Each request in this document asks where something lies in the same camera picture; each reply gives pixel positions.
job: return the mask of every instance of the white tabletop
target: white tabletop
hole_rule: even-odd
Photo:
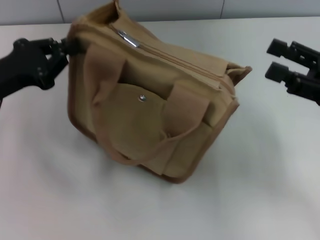
[[[120,165],[67,116],[67,73],[55,87],[21,90],[0,110],[0,239],[318,240],[320,108],[265,79],[273,38],[320,50],[320,18],[147,22],[160,39],[253,72],[240,107],[183,184]],[[68,24],[0,27],[14,40],[61,39]]]

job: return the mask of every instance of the tan canvas bag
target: tan canvas bag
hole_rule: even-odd
[[[124,165],[181,183],[238,107],[235,85],[250,71],[161,42],[117,1],[74,22],[67,40],[72,124]]]

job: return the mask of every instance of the zipper pull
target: zipper pull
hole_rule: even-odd
[[[137,40],[135,40],[133,37],[129,36],[128,34],[126,34],[124,31],[121,30],[116,30],[116,33],[123,38],[123,40],[125,40],[128,44],[130,44],[131,46],[138,48],[140,46],[140,42],[138,42]]]

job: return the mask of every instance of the bag handle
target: bag handle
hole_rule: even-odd
[[[113,147],[105,120],[108,116],[103,111],[104,102],[116,87],[125,62],[124,57],[91,44],[83,63],[83,78],[98,143],[115,161],[133,166],[150,161],[163,151],[173,152],[172,146],[200,125],[210,101],[175,84],[162,114],[164,131],[170,137],[156,144],[144,157],[128,159]]]

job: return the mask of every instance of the zipper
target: zipper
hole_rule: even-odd
[[[132,47],[142,49],[142,50],[146,51],[149,54],[152,54],[152,55],[155,55],[157,57],[160,57],[160,58],[162,58],[164,60],[167,60],[168,62],[171,62],[173,64],[176,64],[176,65],[178,65],[180,67],[183,67],[183,68],[186,68],[188,70],[194,71],[194,72],[196,72],[196,73],[198,73],[198,74],[200,74],[202,76],[205,76],[207,78],[212,78],[215,81],[220,82],[229,91],[230,94],[234,95],[234,91],[232,91],[230,86],[227,83],[225,83],[223,80],[221,80],[218,77],[216,77],[215,75],[213,75],[212,73],[210,73],[210,72],[205,73],[204,70],[200,70],[200,69],[197,69],[195,67],[192,67],[192,66],[184,64],[183,60],[181,60],[181,59],[178,59],[178,58],[176,58],[174,56],[168,55],[167,53],[161,54],[159,51],[153,50],[153,48],[151,46],[149,47],[149,46],[146,46],[145,44],[142,45],[141,42],[139,42],[138,40],[136,40],[133,37],[131,37],[130,35],[128,35],[125,31],[118,30],[118,29],[114,28],[112,25],[111,25],[111,29],[117,35],[119,35],[126,43],[128,43]]]

